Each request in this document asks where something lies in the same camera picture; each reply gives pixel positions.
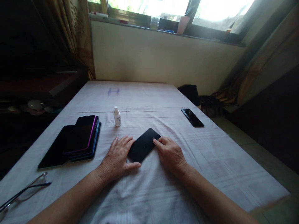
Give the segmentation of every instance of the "phone screen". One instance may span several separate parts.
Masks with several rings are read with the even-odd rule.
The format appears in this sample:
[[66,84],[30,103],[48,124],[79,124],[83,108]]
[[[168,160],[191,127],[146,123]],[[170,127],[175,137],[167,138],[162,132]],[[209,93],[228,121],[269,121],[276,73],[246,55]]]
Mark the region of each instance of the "phone screen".
[[161,136],[153,129],[149,128],[132,144],[128,157],[133,162],[141,163],[150,151],[155,147],[153,139],[159,139]]
[[86,150],[89,147],[96,116],[79,117],[71,130],[64,153]]
[[47,151],[46,155],[38,165],[38,169],[53,166],[62,166],[67,162],[68,158],[63,154],[63,149],[65,148],[68,134],[73,128],[74,125],[68,125],[62,128],[57,138],[54,140],[53,144]]

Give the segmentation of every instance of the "white tablecloth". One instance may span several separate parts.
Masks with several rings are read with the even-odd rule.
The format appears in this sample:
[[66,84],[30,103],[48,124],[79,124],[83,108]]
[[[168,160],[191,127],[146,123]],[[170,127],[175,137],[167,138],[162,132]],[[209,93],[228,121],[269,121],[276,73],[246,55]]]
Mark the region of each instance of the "white tablecloth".
[[[113,118],[116,105],[122,120],[118,128]],[[190,108],[205,127],[194,128],[181,108]],[[95,158],[47,170],[46,180],[52,185],[12,206],[2,223],[30,220],[96,168],[116,136],[137,139],[148,128],[176,141],[189,164],[248,212],[289,194],[174,86],[89,81],[0,182],[0,202],[43,172],[37,166],[63,126],[92,114],[102,122]],[[198,223],[207,218],[182,184],[161,166],[154,149],[137,172],[108,185],[80,222]]]

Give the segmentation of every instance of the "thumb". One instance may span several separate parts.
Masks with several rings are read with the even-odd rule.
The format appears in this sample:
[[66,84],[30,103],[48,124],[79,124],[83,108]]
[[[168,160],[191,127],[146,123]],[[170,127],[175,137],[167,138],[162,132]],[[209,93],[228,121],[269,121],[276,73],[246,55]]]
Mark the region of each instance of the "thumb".
[[125,171],[130,171],[130,170],[135,170],[135,169],[140,168],[140,167],[141,167],[141,163],[138,163],[138,162],[126,163],[125,167],[124,167],[124,170]]
[[157,139],[153,139],[153,142],[154,142],[154,144],[157,146],[157,148],[158,148],[161,152],[163,152],[163,150],[164,150],[164,145],[163,145],[161,142],[159,142]]

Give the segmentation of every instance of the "finger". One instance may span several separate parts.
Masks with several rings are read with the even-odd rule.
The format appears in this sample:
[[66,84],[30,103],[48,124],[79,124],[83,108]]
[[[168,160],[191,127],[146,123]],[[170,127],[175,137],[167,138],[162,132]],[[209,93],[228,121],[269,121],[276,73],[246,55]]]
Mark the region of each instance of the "finger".
[[174,142],[171,138],[167,137],[167,139],[170,141],[170,142]]
[[159,154],[160,161],[164,162],[164,157],[163,157],[163,154],[160,150],[158,150],[158,154]]
[[129,142],[127,142],[127,144],[125,145],[124,149],[126,151],[126,156],[128,155],[130,148],[134,142],[135,142],[135,140],[132,139]]
[[164,151],[165,145],[163,145],[162,143],[158,142],[157,139],[153,139],[154,144],[158,147],[159,151]]
[[159,142],[163,143],[163,145],[166,145],[167,143],[170,143],[169,139],[165,136],[159,138]]
[[123,143],[123,141],[125,141],[127,138],[128,138],[128,136],[126,135],[126,136],[122,137],[120,140],[118,140],[118,142],[117,142],[118,145],[121,145]]
[[141,167],[141,163],[138,163],[138,162],[126,163],[125,167],[124,167],[124,170],[125,171],[130,171],[130,170],[135,170],[135,169],[140,168],[140,167]]
[[121,146],[121,147],[124,147],[129,141],[131,141],[133,139],[133,137],[126,137],[126,138],[124,138],[120,143],[119,143],[119,145]]
[[116,146],[117,141],[118,141],[118,136],[113,140],[113,142],[111,143],[110,148],[114,148]]
[[126,135],[126,136],[124,136],[124,137],[122,137],[120,140],[119,140],[119,142],[121,142],[122,140],[124,140],[125,138],[127,138],[128,136]]

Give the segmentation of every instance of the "smartphone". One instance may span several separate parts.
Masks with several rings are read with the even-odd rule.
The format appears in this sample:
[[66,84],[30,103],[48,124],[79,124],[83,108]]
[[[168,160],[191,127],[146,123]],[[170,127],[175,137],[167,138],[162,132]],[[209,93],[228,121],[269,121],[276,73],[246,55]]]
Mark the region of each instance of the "smartphone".
[[89,147],[96,116],[79,117],[75,127],[70,132],[64,154],[86,150]]
[[99,120],[97,120],[97,124],[96,124],[96,128],[94,128],[94,131],[93,131],[93,135],[91,137],[91,143],[89,144],[89,147],[87,150],[83,150],[82,153],[80,154],[74,154],[74,155],[71,155],[69,156],[69,159],[70,160],[73,160],[73,159],[79,159],[79,158],[82,158],[82,157],[86,157],[86,156],[91,156],[93,151],[94,151],[94,143],[97,139],[97,134],[98,134],[98,131],[99,131],[99,127],[100,127],[100,122]]
[[63,154],[63,149],[65,148],[68,135],[74,127],[74,125],[68,125],[62,128],[57,138],[54,140],[53,144],[47,151],[46,155],[38,165],[38,169],[62,166],[66,164],[66,162],[68,161],[68,157]]
[[203,123],[195,116],[190,109],[181,109],[183,114],[187,117],[193,127],[204,127]]
[[153,143],[154,138],[158,140],[161,136],[153,129],[149,128],[132,144],[128,157],[133,162],[141,163],[155,147],[155,144]]
[[71,159],[72,157],[75,157],[75,156],[81,156],[81,155],[84,155],[84,154],[92,153],[92,150],[93,150],[93,144],[92,143],[93,143],[93,140],[94,140],[94,136],[95,136],[95,133],[96,133],[96,128],[97,128],[98,122],[99,122],[99,117],[96,117],[95,128],[93,129],[90,144],[89,144],[88,148],[86,150],[81,150],[81,151],[77,151],[77,152],[68,153],[67,156],[68,156],[69,159]]
[[99,140],[101,124],[102,123],[99,122],[98,126],[97,126],[96,134],[95,134],[94,141],[93,141],[93,151],[92,151],[92,153],[90,155],[85,155],[85,156],[81,156],[81,157],[77,157],[77,158],[72,158],[71,162],[80,162],[80,161],[90,160],[90,159],[94,158],[94,156],[96,154],[96,149],[97,149],[97,142]]

